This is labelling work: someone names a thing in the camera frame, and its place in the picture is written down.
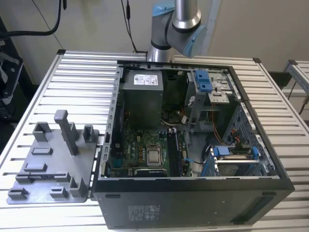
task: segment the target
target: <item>blue clip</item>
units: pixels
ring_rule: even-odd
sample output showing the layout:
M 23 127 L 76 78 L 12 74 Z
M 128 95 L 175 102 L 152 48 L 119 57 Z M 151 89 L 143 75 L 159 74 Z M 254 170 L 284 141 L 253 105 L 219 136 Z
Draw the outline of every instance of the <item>blue clip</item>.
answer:
M 218 156 L 218 155 L 219 155 L 219 151 L 218 151 L 218 148 L 217 148 L 217 147 L 215 147 L 215 148 L 213 149 L 213 153 L 214 153 L 214 156 Z
M 193 160 L 193 159 L 189 159 L 189 158 L 187 158 L 187 157 L 184 157 L 183 159 L 184 159 L 185 161 L 188 161 L 188 162 L 194 163 L 194 160 Z
M 258 151 L 258 149 L 255 146 L 252 147 L 252 158 L 254 160 L 258 160 L 259 159 L 259 151 Z
M 206 70 L 195 70 L 195 78 L 199 91 L 206 93 L 212 92 L 212 83 Z
M 229 156 L 230 151 L 227 146 L 218 146 L 218 152 L 220 156 Z

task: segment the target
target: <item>metal frame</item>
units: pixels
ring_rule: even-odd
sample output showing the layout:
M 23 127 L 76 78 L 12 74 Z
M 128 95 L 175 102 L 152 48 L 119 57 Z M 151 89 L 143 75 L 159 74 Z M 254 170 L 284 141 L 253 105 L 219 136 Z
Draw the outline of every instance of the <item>metal frame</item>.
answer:
M 44 230 L 54 230 L 54 226 L 59 226 L 58 231 L 76 229 L 76 226 L 80 226 L 79 229 L 92 231 L 102 231 L 107 228 L 97 202 L 89 200 L 79 204 L 54 204 L 53 207 L 48 204 L 12 207 L 6 203 L 6 198 L 7 190 L 14 183 L 14 173 L 20 170 L 29 146 L 33 142 L 34 137 L 30 134 L 34 123 L 43 119 L 48 121 L 53 110 L 66 107 L 69 113 L 74 114 L 73 121 L 79 122 L 77 128 L 83 127 L 86 123 L 94 124 L 94 128 L 100 131 L 98 145 L 102 145 L 106 126 L 106 110 L 109 109 L 109 100 L 102 92 L 113 82 L 118 59 L 142 61 L 145 60 L 145 55 L 70 51 L 57 55 L 0 156 L 0 228 L 27 227 L 31 231 L 41 231 L 41 227 L 44 227 Z M 211 229 L 213 231 L 270 231 L 272 229 L 281 232 L 308 231 L 309 154 L 308 150 L 304 149 L 309 145 L 308 128 L 297 117 L 296 111 L 287 102 L 282 92 L 277 89 L 278 87 L 272 82 L 268 73 L 249 58 L 196 57 L 187 59 L 175 56 L 175 60 L 177 63 L 233 66 L 245 90 L 248 88 L 251 92 L 248 94 L 250 103 L 296 189 L 285 201 L 275 206 L 253 226 Z M 257 88 L 256 85 L 261 84 L 265 86 L 260 87 L 262 92 L 265 88 L 272 88 L 274 94 L 254 93 L 257 90 L 252 88 Z M 278 117 L 278 119 L 268 121 L 270 117 Z M 293 119 L 293 125 L 289 122 L 288 125 L 281 126 L 287 117 Z M 55 214 L 57 217 L 53 220 L 49 217 L 42 217 L 46 214 Z M 209 227 L 170 230 L 204 231 L 209 230 Z
M 289 60 L 285 67 L 285 72 L 297 81 L 297 83 L 304 89 L 306 94 L 309 94 L 309 62 L 308 61 L 294 61 Z
M 272 209 L 277 203 L 284 200 L 286 196 L 294 191 L 293 184 L 289 179 L 287 173 L 285 172 L 283 165 L 280 163 L 280 160 L 271 145 L 266 133 L 262 127 L 261 122 L 258 119 L 256 112 L 254 111 L 252 105 L 250 104 L 249 97 L 242 86 L 235 70 L 232 66 L 224 65 L 206 65 L 206 64 L 178 64 L 178 63 L 151 63 L 144 61 L 119 61 L 120 68 L 142 68 L 150 70 L 182 70 L 182 71 L 192 71 L 194 68 L 223 68 L 227 69 L 231 75 L 233 82 L 240 93 L 241 100 L 244 103 L 246 109 L 248 110 L 253 123 L 256 126 L 258 134 L 262 138 L 263 147 L 266 147 L 269 155 L 271 156 L 273 163 L 275 164 L 276 172 L 278 173 L 280 179 L 266 179 L 259 178 L 257 176 L 252 176 L 251 179 L 243 178 L 228 178 L 224 177 L 222 179 L 214 179 L 208 177 L 193 178 L 193 177 L 169 177 L 169 178 L 104 178 L 98 176 L 98 179 L 94 179 L 96 188 L 94 189 L 93 194 L 96 198 L 102 198 L 99 200 L 100 208 L 103 213 L 106 213 L 106 220 L 108 222 L 108 228 L 149 228 L 149 227 L 185 227 L 188 225 L 194 225 L 199 223 L 199 226 L 223 226 L 223 225 L 235 225 L 235 224 L 253 224 L 258 219 L 260 219 L 264 214 L 266 214 L 270 209 Z M 103 173 L 102 169 L 96 170 L 96 172 Z M 164 218 L 168 218 L 169 214 L 173 215 L 173 218 L 182 218 L 183 211 L 179 211 L 176 208 L 173 208 L 175 199 L 181 199 L 183 192 L 186 192 L 186 197 L 191 199 L 190 205 L 187 206 L 186 210 L 194 210 L 197 208 L 197 211 L 200 211 L 201 208 L 205 207 L 202 203 L 203 199 L 207 196 L 207 203 L 209 208 L 216 209 L 221 211 L 220 217 L 213 218 L 213 212 L 205 212 L 204 217 L 209 218 L 206 222 L 203 219 L 196 220 L 194 215 L 192 218 L 188 218 L 186 221 L 177 220 L 173 222 L 171 219 L 170 222 L 166 222 Z M 203 193 L 202 198 L 197 196 L 197 192 Z M 239 196 L 234 197 L 233 201 L 237 202 L 237 205 L 233 207 L 232 211 L 235 211 L 234 215 L 225 215 L 223 212 L 226 211 L 227 204 L 222 204 L 218 206 L 218 203 L 210 206 L 210 202 L 216 202 L 218 199 L 218 194 L 220 192 L 221 199 L 225 199 L 226 202 L 229 202 L 228 198 L 230 195 Z M 156 205 L 159 204 L 165 208 L 161 210 L 159 214 L 158 221 L 129 221 L 127 214 L 128 205 L 150 204 Z

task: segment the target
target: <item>aluminum extrusion table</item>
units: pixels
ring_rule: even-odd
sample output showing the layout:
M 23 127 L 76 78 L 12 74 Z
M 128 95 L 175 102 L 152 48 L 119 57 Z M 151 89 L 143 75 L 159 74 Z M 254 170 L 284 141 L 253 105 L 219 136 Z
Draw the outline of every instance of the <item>aluminum extrusion table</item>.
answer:
M 309 61 L 289 60 L 285 72 L 290 73 L 305 93 L 309 94 Z
M 34 140 L 32 130 L 35 123 L 47 121 L 51 128 L 58 128 L 53 120 L 57 109 L 66 109 L 68 120 L 75 122 L 77 129 L 82 129 L 84 124 L 93 124 L 99 130 L 98 155 L 99 145 L 103 143 L 118 59 L 145 60 L 145 55 L 66 51 L 56 56 L 0 156 L 0 229 L 15 228 L 29 232 L 107 231 L 97 202 L 8 205 L 6 199 L 15 174 L 20 171 Z M 295 192 L 252 227 L 175 228 L 174 231 L 309 231 L 309 129 L 264 66 L 249 58 L 187 59 L 176 56 L 175 62 L 233 66 L 295 185 Z

